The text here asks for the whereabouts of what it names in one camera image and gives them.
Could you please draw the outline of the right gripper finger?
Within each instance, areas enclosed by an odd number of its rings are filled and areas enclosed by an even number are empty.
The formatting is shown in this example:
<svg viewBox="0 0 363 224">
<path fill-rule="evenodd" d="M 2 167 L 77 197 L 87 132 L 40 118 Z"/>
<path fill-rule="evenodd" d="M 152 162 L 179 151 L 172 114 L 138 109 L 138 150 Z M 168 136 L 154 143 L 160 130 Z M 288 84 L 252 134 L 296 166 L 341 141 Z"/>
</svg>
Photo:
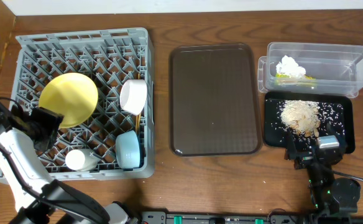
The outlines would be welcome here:
<svg viewBox="0 0 363 224">
<path fill-rule="evenodd" d="M 285 148 L 285 160 L 295 160 L 296 159 L 296 147 L 293 140 L 293 134 L 292 131 L 288 128 L 287 129 L 287 135 L 286 135 L 286 143 L 287 146 Z"/>
<path fill-rule="evenodd" d="M 343 137 L 336 132 L 336 130 L 331 126 L 330 123 L 326 123 L 326 133 L 328 136 L 334 136 L 339 143 L 343 143 Z"/>
</svg>

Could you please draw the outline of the dark brown serving tray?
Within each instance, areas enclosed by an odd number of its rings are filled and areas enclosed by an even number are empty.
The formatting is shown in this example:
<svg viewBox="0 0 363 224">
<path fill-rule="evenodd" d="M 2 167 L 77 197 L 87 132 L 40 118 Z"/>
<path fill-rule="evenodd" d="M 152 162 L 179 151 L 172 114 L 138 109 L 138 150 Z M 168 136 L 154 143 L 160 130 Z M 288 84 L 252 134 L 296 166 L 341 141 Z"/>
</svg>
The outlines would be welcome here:
<svg viewBox="0 0 363 224">
<path fill-rule="evenodd" d="M 174 154 L 248 155 L 261 149 L 259 97 L 247 44 L 177 47 L 168 74 Z"/>
</svg>

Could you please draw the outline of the light blue bowl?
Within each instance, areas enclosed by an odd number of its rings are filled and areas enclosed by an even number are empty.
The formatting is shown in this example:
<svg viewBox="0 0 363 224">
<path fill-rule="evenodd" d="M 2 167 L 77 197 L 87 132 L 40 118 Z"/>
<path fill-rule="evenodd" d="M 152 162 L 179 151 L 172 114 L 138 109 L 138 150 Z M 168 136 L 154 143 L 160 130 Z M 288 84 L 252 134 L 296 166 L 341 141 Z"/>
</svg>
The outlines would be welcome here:
<svg viewBox="0 0 363 224">
<path fill-rule="evenodd" d="M 122 169 L 140 167 L 140 146 L 135 131 L 128 131 L 116 138 L 116 160 Z"/>
</svg>

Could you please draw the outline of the rice food scraps pile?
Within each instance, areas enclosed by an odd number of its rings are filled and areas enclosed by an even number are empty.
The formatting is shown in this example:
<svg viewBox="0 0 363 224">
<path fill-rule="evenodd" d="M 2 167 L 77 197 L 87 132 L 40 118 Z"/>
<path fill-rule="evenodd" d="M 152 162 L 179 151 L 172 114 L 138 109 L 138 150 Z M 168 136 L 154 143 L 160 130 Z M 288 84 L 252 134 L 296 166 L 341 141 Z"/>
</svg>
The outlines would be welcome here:
<svg viewBox="0 0 363 224">
<path fill-rule="evenodd" d="M 288 100 L 281 113 L 282 123 L 292 131 L 297 146 L 315 144 L 319 136 L 318 104 L 313 101 Z"/>
</svg>

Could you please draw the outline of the white napkin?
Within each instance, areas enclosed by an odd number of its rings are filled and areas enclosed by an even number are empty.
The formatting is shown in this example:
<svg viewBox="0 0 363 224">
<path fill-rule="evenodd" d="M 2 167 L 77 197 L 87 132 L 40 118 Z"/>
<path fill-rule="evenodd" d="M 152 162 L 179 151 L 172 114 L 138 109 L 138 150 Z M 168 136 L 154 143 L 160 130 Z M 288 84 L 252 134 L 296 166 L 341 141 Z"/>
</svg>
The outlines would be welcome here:
<svg viewBox="0 0 363 224">
<path fill-rule="evenodd" d="M 305 68 L 299 66 L 296 61 L 285 55 L 281 61 L 276 65 L 276 72 L 291 75 L 294 77 L 306 75 Z"/>
</svg>

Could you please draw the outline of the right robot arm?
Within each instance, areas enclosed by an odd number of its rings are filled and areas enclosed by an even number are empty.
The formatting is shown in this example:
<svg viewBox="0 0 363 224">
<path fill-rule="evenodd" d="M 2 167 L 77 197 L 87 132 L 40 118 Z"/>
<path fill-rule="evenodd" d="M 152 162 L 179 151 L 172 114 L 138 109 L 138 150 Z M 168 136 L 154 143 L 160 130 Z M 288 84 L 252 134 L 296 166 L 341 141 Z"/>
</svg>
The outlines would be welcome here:
<svg viewBox="0 0 363 224">
<path fill-rule="evenodd" d="M 358 211 L 361 185 L 351 177 L 336 178 L 332 166 L 346 153 L 347 142 L 328 123 L 326 135 L 317 139 L 315 146 L 299 150 L 290 128 L 286 133 L 285 159 L 294 161 L 294 168 L 305 169 L 309 177 L 311 200 L 318 209 L 312 220 L 325 217 L 348 217 Z"/>
</svg>

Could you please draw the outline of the clear plastic waste bin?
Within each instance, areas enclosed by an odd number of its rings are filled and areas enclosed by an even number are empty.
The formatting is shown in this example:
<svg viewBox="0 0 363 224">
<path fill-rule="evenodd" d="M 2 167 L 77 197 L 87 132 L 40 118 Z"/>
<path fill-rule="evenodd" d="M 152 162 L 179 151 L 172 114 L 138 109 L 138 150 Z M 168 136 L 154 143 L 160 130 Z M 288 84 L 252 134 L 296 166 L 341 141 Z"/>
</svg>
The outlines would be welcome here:
<svg viewBox="0 0 363 224">
<path fill-rule="evenodd" d="M 310 84 L 277 85 L 276 65 L 285 55 L 315 79 Z M 355 98 L 363 89 L 363 45 L 272 42 L 267 55 L 259 58 L 257 86 L 262 93 L 288 91 Z"/>
</svg>

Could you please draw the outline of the white bowl with food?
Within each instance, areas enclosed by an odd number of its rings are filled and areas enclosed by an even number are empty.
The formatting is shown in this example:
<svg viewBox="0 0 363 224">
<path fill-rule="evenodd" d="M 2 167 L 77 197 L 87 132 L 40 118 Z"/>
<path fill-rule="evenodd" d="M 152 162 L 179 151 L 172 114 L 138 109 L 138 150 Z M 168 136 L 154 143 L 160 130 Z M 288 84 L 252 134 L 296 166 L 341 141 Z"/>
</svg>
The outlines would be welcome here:
<svg viewBox="0 0 363 224">
<path fill-rule="evenodd" d="M 135 116 L 144 109 L 147 99 L 147 84 L 143 79 L 127 80 L 123 84 L 119 103 L 121 108 Z"/>
</svg>

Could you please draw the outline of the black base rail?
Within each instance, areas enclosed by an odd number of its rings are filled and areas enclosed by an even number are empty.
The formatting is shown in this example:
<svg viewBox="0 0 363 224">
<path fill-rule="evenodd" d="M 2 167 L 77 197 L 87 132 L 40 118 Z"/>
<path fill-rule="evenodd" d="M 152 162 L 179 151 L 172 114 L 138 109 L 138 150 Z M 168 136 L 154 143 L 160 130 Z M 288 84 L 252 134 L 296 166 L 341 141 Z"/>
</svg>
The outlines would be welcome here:
<svg viewBox="0 0 363 224">
<path fill-rule="evenodd" d="M 275 210 L 267 215 L 204 215 L 144 212 L 140 224 L 363 224 L 363 218 L 292 214 Z"/>
</svg>

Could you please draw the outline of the grey plastic dish rack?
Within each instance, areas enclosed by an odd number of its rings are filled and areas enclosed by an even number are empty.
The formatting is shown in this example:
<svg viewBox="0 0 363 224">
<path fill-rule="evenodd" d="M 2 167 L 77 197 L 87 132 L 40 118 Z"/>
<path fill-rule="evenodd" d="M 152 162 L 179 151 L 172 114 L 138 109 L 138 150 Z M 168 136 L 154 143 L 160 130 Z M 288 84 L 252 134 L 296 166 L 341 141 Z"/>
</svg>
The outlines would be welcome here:
<svg viewBox="0 0 363 224">
<path fill-rule="evenodd" d="M 145 28 L 90 30 L 54 34 L 20 35 L 11 98 L 25 112 L 37 107 L 44 87 L 64 73 L 82 73 L 98 89 L 98 104 L 81 125 L 60 129 L 53 147 L 36 152 L 40 162 L 59 180 L 116 180 L 150 177 L 155 170 L 154 47 Z M 140 167 L 122 169 L 116 160 L 116 138 L 135 131 L 136 117 L 119 104 L 121 88 L 137 78 L 147 83 L 147 100 L 137 134 Z M 91 149 L 98 160 L 89 171 L 75 171 L 65 164 L 72 149 Z"/>
</svg>

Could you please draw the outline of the yellow round plate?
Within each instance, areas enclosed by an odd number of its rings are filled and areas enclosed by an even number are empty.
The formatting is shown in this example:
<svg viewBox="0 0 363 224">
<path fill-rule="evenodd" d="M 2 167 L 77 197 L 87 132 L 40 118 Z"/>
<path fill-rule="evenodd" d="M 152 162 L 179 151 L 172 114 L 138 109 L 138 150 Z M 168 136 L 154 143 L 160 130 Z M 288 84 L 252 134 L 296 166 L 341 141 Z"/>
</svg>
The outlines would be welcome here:
<svg viewBox="0 0 363 224">
<path fill-rule="evenodd" d="M 91 78 L 80 73 L 65 73 L 42 90 L 39 106 L 63 116 L 61 128 L 84 123 L 95 111 L 98 89 Z"/>
</svg>

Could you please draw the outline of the green orange snack wrapper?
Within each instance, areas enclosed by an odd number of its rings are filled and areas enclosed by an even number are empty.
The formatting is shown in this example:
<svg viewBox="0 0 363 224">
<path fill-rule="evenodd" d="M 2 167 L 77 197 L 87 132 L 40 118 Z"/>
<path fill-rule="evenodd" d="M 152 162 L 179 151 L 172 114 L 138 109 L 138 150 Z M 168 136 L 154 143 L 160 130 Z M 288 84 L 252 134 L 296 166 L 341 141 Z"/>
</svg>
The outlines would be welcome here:
<svg viewBox="0 0 363 224">
<path fill-rule="evenodd" d="M 277 85 L 297 85 L 299 84 L 310 84 L 312 80 L 315 78 L 303 75 L 294 77 L 291 75 L 283 74 L 283 73 L 277 73 L 275 75 L 275 83 Z"/>
</svg>

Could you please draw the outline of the black food waste tray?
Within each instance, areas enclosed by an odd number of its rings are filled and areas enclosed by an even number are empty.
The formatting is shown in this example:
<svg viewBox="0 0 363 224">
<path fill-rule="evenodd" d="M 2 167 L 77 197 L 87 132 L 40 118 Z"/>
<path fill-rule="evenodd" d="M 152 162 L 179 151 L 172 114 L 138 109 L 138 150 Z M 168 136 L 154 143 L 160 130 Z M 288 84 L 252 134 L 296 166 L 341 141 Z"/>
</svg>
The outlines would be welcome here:
<svg viewBox="0 0 363 224">
<path fill-rule="evenodd" d="M 318 104 L 320 125 L 319 136 L 326 136 L 326 125 L 340 134 L 347 143 L 346 152 L 351 154 L 356 148 L 352 103 L 345 96 L 316 95 L 270 91 L 265 95 L 264 141 L 272 147 L 286 147 L 287 126 L 282 123 L 281 113 L 288 100 L 313 101 Z"/>
</svg>

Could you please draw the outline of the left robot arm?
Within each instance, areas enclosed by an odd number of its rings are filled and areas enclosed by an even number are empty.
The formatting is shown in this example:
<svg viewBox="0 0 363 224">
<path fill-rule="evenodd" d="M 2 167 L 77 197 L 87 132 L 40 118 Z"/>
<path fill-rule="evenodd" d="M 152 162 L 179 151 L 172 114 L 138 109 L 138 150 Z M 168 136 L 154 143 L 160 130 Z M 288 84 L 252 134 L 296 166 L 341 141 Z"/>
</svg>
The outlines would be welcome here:
<svg viewBox="0 0 363 224">
<path fill-rule="evenodd" d="M 136 223 L 119 202 L 103 207 L 89 195 L 50 176 L 36 155 L 53 146 L 63 115 L 45 108 L 17 113 L 0 102 L 0 169 L 11 186 L 17 215 L 12 223 Z"/>
</svg>

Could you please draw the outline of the white paper cup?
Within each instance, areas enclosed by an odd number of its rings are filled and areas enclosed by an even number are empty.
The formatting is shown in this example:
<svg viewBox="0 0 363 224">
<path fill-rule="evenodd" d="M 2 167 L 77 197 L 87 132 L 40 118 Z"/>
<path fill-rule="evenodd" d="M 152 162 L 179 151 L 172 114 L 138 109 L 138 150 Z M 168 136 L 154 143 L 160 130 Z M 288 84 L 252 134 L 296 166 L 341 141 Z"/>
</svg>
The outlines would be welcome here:
<svg viewBox="0 0 363 224">
<path fill-rule="evenodd" d="M 94 169 L 98 160 L 91 149 L 72 149 L 66 154 L 66 166 L 75 171 L 89 171 Z"/>
</svg>

